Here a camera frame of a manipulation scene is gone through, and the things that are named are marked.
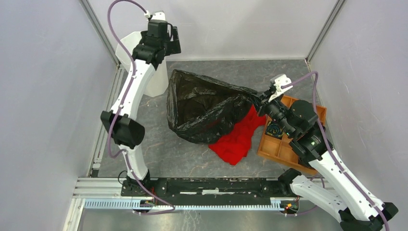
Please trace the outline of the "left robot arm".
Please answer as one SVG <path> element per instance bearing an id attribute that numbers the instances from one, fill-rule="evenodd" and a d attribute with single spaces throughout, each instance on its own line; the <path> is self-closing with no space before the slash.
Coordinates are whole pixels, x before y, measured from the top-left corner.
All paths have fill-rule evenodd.
<path id="1" fill-rule="evenodd" d="M 127 177 L 124 184 L 139 196 L 151 191 L 150 173 L 145 164 L 141 143 L 145 127 L 136 121 L 138 108 L 145 90 L 160 69 L 165 57 L 181 52 L 177 27 L 164 19 L 150 19 L 145 31 L 136 32 L 129 49 L 122 39 L 117 39 L 117 49 L 129 60 L 129 71 L 125 84 L 110 110 L 101 112 L 101 121 L 107 133 L 107 149 L 119 147 L 111 158 L 122 155 Z"/>

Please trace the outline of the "black plastic trash bag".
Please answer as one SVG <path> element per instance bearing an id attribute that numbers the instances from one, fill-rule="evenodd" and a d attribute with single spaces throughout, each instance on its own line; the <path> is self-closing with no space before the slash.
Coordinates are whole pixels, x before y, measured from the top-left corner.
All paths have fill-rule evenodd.
<path id="1" fill-rule="evenodd" d="M 251 107 L 259 108 L 260 92 L 205 75 L 175 69 L 167 91 L 168 127 L 196 144 L 213 144 L 232 132 Z"/>

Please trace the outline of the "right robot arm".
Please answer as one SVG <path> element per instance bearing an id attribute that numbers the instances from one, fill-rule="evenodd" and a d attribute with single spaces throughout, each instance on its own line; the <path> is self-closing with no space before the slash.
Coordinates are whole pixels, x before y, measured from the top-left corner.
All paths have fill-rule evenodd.
<path id="1" fill-rule="evenodd" d="M 275 90 L 259 96 L 259 115 L 269 116 L 290 139 L 290 147 L 333 187 L 333 192 L 314 184 L 298 170 L 290 168 L 278 180 L 283 196 L 303 197 L 335 218 L 344 231 L 389 230 L 389 220 L 398 208 L 374 196 L 345 166 L 328 141 L 317 115 L 316 105 L 304 100 L 290 107 Z"/>

